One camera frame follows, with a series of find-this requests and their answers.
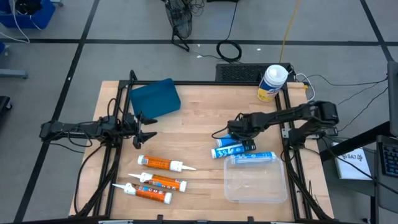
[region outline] transparent box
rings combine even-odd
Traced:
[[[279,158],[224,160],[224,195],[230,202],[282,203],[287,199],[285,172]]]

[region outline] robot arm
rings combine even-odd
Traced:
[[[42,124],[40,138],[42,141],[52,141],[61,138],[75,139],[97,139],[102,141],[112,140],[117,137],[134,136],[133,145],[136,149],[141,148],[141,143],[146,142],[157,133],[143,133],[141,124],[156,123],[155,119],[147,119],[139,114],[128,113],[124,122],[119,122],[114,116],[100,118],[97,121],[67,124],[58,121],[49,121]]]
[[[306,120],[297,129],[289,131],[289,143],[299,147],[305,138],[320,128],[331,128],[338,124],[336,105],[326,101],[310,101],[296,107],[273,113],[255,112],[241,114],[236,120],[228,121],[228,134],[234,139],[248,140],[265,131],[269,126],[289,121]]]

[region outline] yellow cable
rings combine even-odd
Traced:
[[[296,6],[294,7],[294,10],[293,10],[293,15],[290,18],[289,25],[287,26],[286,33],[285,33],[285,36],[284,36],[284,41],[282,43],[282,49],[280,50],[279,63],[282,63],[282,59],[284,58],[284,49],[285,49],[286,38],[287,38],[287,36],[289,34],[290,28],[292,27],[294,16],[296,15],[297,10],[299,9],[300,3],[301,3],[301,0],[297,0]]]

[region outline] white cable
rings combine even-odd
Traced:
[[[32,21],[33,25],[35,25],[36,28],[37,28],[38,30],[42,30],[42,29],[41,29],[38,25],[36,25],[36,23],[33,21],[32,15],[30,15],[29,18],[30,18],[30,21]]]
[[[15,38],[10,37],[10,36],[8,36],[8,35],[6,35],[6,34],[3,34],[2,32],[0,32],[0,34],[3,35],[3,36],[5,36],[5,37],[7,37],[7,38],[10,38],[11,40],[15,40],[15,41],[18,41],[18,42],[22,42],[22,43],[27,43],[27,44],[29,44],[29,43],[30,43],[30,39],[29,39],[28,36],[26,36],[26,34],[21,30],[21,28],[19,27],[19,24],[18,24],[18,22],[17,22],[17,17],[16,17],[16,15],[15,15],[15,6],[16,6],[15,0],[12,0],[12,2],[13,2],[13,5],[14,5],[14,7],[12,7],[12,15],[14,16],[15,24],[17,25],[17,27],[18,27],[18,29],[19,29],[19,32],[21,32],[21,34],[27,39],[27,41],[26,41],[26,40],[15,39]]]
[[[302,74],[302,73],[296,74],[296,77],[299,76],[299,75],[304,76],[304,80],[307,80],[308,83],[310,84],[313,95],[312,95],[312,97],[309,99],[309,101],[313,100],[313,99],[315,98],[315,90],[314,90],[314,88],[313,88],[313,85],[312,85],[311,81],[307,78],[306,75],[304,75],[304,74]]]

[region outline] orange caulk tube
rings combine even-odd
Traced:
[[[180,161],[171,161],[168,159],[162,159],[154,156],[145,156],[145,155],[139,155],[138,164],[147,167],[171,170],[176,172],[181,172],[183,169],[196,170],[195,168],[192,167],[183,166],[182,162]]]
[[[166,204],[170,204],[170,202],[172,201],[172,194],[170,192],[164,192],[163,190],[152,189],[150,187],[145,187],[131,183],[126,183],[125,185],[123,184],[112,184],[112,185],[124,189],[124,193],[126,194],[148,198]]]
[[[141,183],[151,184],[157,187],[179,190],[181,192],[185,192],[185,189],[187,188],[187,181],[168,178],[161,175],[148,174],[145,172],[143,172],[141,175],[139,174],[129,174],[129,175],[132,177],[139,178],[139,181]]]

